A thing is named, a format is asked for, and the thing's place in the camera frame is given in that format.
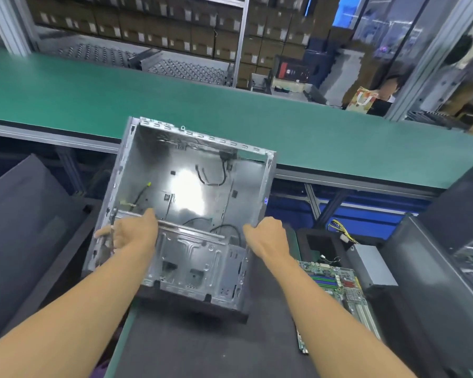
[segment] motherboard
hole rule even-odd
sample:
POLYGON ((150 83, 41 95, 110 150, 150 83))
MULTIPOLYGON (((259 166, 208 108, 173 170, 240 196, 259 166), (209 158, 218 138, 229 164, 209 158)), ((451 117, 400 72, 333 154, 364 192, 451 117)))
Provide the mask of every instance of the motherboard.
MULTIPOLYGON (((328 264, 317 262, 298 261, 298 264, 317 285, 338 301, 355 319, 372 331, 379 340, 381 339, 368 303, 359 286, 359 281, 352 269, 331 267, 328 264)), ((308 354, 300 333, 298 331, 296 333, 300 351, 303 354, 308 354)))

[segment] black work mat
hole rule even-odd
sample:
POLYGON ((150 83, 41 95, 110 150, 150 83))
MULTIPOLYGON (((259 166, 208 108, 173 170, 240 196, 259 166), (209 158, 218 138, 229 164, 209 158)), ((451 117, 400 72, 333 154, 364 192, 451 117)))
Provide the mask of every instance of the black work mat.
POLYGON ((247 324, 142 302, 114 378, 318 377, 278 283, 254 261, 247 324))

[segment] green conveyor table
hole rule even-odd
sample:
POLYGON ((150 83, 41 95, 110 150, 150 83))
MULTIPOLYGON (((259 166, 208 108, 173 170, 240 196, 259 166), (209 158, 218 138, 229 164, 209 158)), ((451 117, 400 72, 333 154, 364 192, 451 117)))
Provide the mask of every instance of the green conveyor table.
POLYGON ((0 120, 119 139, 129 116, 272 149, 282 165, 420 186, 447 188, 473 165, 465 133, 0 48, 0 120))

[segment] person's right hand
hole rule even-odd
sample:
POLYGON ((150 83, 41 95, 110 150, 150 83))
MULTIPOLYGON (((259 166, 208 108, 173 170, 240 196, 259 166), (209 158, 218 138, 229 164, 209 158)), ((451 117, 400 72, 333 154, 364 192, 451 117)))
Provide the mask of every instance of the person's right hand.
MULTIPOLYGON (((95 237, 110 234, 110 225, 95 232, 95 237)), ((152 208, 146 209, 140 217, 118 219, 114 223, 114 247, 121 249, 128 244, 145 249, 154 249, 158 237, 158 220, 152 208)))
POLYGON ((289 256, 289 244, 280 220, 265 217, 256 228, 246 224, 244 235, 252 251, 265 261, 289 256))

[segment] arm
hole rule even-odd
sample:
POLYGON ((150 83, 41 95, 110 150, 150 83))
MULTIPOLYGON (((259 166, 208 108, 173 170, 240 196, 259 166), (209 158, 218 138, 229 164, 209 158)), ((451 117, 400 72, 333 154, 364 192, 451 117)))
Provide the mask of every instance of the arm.
POLYGON ((415 378, 401 360, 320 288, 289 255, 282 222, 244 226, 246 241, 284 291, 293 319, 323 378, 415 378))
POLYGON ((152 209, 116 221, 114 256, 0 339, 0 377, 88 377, 144 278, 157 235, 152 209))

